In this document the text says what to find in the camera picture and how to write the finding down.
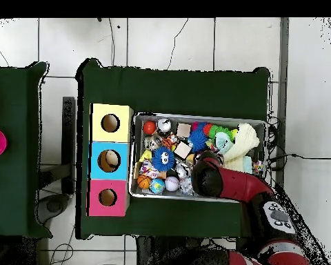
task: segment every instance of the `green fuzzy toy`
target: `green fuzzy toy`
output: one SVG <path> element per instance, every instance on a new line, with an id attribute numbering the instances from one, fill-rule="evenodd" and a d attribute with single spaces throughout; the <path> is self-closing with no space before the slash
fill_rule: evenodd
<path id="1" fill-rule="evenodd" d="M 228 128 L 223 128 L 222 126 L 218 126 L 218 125 L 213 125 L 211 127 L 210 131 L 208 132 L 208 136 L 209 138 L 214 139 L 216 137 L 216 133 L 219 132 L 224 132 L 228 134 L 230 141 L 233 142 L 232 132 L 229 131 Z"/>

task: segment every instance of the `stacked boxes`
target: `stacked boxes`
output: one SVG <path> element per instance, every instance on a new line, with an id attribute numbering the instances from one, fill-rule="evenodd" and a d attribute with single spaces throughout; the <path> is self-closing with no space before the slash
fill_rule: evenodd
<path id="1" fill-rule="evenodd" d="M 90 105 L 88 216 L 125 216 L 131 119 L 128 106 Z"/>

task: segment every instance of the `blue box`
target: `blue box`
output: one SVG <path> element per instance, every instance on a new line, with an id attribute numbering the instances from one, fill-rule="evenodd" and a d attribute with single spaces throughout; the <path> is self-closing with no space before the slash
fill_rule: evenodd
<path id="1" fill-rule="evenodd" d="M 120 165 L 114 172 L 104 172 L 98 165 L 98 156 L 104 150 L 114 150 L 120 156 Z M 128 177 L 129 144 L 92 142 L 91 179 L 126 180 Z"/>

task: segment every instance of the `blue fuzzy ball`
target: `blue fuzzy ball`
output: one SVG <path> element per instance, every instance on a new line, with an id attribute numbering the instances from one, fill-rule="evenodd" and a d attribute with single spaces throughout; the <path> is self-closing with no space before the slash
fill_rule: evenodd
<path id="1" fill-rule="evenodd" d="M 161 146 L 153 152 L 152 165 L 159 172 L 167 172 L 174 166 L 174 163 L 174 154 L 165 146 Z"/>
<path id="2" fill-rule="evenodd" d="M 203 134 L 202 128 L 200 128 L 190 133 L 188 142 L 192 144 L 192 151 L 195 153 L 196 151 L 205 149 L 207 139 L 205 134 Z"/>

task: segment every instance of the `table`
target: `table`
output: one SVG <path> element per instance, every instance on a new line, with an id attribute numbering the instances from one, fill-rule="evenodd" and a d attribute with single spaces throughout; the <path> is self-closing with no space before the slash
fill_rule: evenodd
<path id="1" fill-rule="evenodd" d="M 270 73 L 190 72 L 102 68 L 96 59 L 79 67 L 77 101 L 77 238 L 95 235 L 240 237 L 237 203 L 131 197 L 125 217 L 87 217 L 88 117 L 91 103 L 128 105 L 135 112 L 266 120 Z"/>

